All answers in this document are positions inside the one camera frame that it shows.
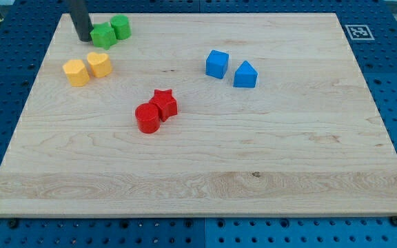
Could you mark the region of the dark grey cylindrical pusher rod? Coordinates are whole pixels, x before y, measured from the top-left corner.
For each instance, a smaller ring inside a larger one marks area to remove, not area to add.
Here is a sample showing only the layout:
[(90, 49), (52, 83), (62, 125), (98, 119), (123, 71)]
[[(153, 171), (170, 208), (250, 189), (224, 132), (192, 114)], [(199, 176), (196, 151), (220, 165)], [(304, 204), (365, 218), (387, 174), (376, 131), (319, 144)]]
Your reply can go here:
[(79, 40), (90, 42), (93, 25), (85, 0), (66, 0), (66, 4)]

